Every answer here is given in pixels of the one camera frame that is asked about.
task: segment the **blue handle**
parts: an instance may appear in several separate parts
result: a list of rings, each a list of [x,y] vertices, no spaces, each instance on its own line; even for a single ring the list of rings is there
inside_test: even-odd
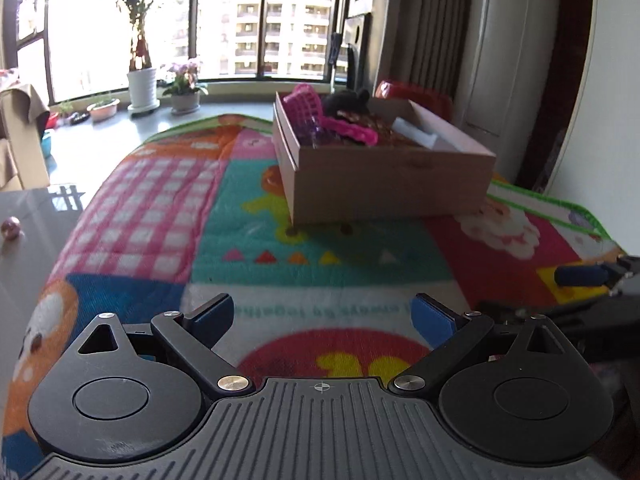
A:
[[[443,344],[457,330],[455,320],[420,296],[411,301],[411,322],[431,350]]]
[[[600,265],[562,266],[556,269],[554,278],[558,286],[602,286],[609,273]]]

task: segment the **pink toy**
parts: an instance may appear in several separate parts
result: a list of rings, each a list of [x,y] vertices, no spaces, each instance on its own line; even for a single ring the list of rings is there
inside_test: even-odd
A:
[[[325,117],[322,112],[320,96],[311,85],[300,84],[296,86],[293,92],[282,100],[282,104],[294,127],[311,123],[315,119],[320,126],[336,132],[340,136],[364,142],[367,146],[375,146],[378,143],[378,133],[370,128]]]

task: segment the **ribbed black surface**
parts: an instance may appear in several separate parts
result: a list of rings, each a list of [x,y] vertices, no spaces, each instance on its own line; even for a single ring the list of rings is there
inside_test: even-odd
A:
[[[319,386],[322,383],[329,388]],[[382,390],[375,379],[270,379],[252,396],[220,400],[189,440],[162,456],[112,467],[76,465],[54,456],[30,478],[591,480],[614,477],[590,459],[555,468],[520,468],[492,462],[454,441],[440,426],[428,404],[392,396]]]

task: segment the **white flower pot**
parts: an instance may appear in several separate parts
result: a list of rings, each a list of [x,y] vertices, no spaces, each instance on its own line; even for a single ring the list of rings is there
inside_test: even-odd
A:
[[[156,69],[144,68],[129,72],[129,96],[132,113],[147,112],[158,108],[160,101],[156,97]]]
[[[171,112],[174,115],[190,114],[200,108],[200,92],[196,92],[195,94],[172,95],[171,105]]]
[[[94,123],[99,123],[100,121],[104,121],[113,117],[118,111],[118,105],[120,104],[120,99],[114,99],[110,104],[98,106],[90,105],[87,107],[86,111],[91,114],[91,118]]]

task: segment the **black plush toy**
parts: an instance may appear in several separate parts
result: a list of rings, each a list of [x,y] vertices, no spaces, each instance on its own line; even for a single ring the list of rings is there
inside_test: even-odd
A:
[[[367,102],[371,94],[362,89],[358,92],[343,90],[322,98],[322,111],[326,117],[338,118],[338,111],[366,114]]]

